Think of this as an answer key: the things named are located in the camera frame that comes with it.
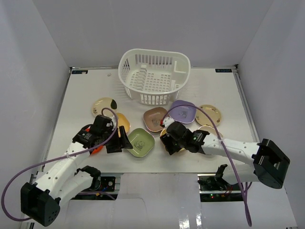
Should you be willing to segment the yellow square panda plate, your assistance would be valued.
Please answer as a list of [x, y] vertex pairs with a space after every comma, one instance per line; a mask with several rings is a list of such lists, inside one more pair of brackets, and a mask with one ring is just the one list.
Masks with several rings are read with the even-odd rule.
[[166, 129], [163, 129], [160, 133], [160, 137], [162, 137], [163, 135], [165, 135], [167, 132], [166, 132]]

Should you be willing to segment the green square panda plate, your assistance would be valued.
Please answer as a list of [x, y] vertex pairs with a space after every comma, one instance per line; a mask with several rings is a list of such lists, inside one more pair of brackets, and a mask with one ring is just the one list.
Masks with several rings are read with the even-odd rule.
[[136, 128], [128, 135], [132, 149], [127, 149], [134, 157], [145, 157], [155, 145], [154, 137], [142, 128]]

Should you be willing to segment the brown square panda plate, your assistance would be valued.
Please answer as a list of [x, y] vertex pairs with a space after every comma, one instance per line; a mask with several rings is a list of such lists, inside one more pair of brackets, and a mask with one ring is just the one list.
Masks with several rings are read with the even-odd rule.
[[143, 120], [147, 129], [151, 132], [160, 132], [163, 127], [160, 126], [161, 119], [165, 116], [167, 110], [163, 107], [155, 107], [143, 114]]

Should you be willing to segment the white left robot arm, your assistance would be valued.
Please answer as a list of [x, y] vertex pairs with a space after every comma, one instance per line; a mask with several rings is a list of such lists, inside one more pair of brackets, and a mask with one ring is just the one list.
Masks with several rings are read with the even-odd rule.
[[33, 184], [25, 183], [20, 191], [21, 211], [47, 227], [60, 209], [85, 189], [97, 190], [101, 185], [100, 170], [80, 164], [94, 151], [105, 146], [107, 153], [131, 149], [124, 126], [115, 117], [98, 115], [93, 124], [83, 127], [72, 139], [64, 158], [57, 161]]

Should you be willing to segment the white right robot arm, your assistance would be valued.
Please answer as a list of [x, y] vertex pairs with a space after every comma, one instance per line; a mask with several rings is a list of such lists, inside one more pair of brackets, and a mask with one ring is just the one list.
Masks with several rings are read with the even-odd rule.
[[223, 156], [240, 162], [234, 166], [219, 166], [214, 179], [220, 190], [227, 190], [238, 182], [261, 182], [274, 189], [283, 187], [290, 159], [272, 140], [256, 143], [219, 139], [207, 131], [192, 132], [171, 118], [165, 118], [161, 126], [166, 134], [160, 139], [170, 155], [183, 148], [192, 153]]

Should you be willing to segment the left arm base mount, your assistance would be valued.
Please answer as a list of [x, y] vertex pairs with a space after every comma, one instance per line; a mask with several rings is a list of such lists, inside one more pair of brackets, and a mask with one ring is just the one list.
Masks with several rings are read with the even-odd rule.
[[116, 200], [116, 177], [101, 177], [100, 186], [95, 190], [85, 189], [82, 191], [85, 197], [92, 200]]

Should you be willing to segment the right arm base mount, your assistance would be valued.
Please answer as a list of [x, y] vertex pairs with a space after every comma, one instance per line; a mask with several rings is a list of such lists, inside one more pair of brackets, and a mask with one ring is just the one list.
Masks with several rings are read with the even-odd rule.
[[218, 167], [216, 173], [198, 174], [200, 201], [214, 202], [243, 202], [241, 189], [238, 184], [229, 184], [223, 180], [223, 173], [227, 164]]

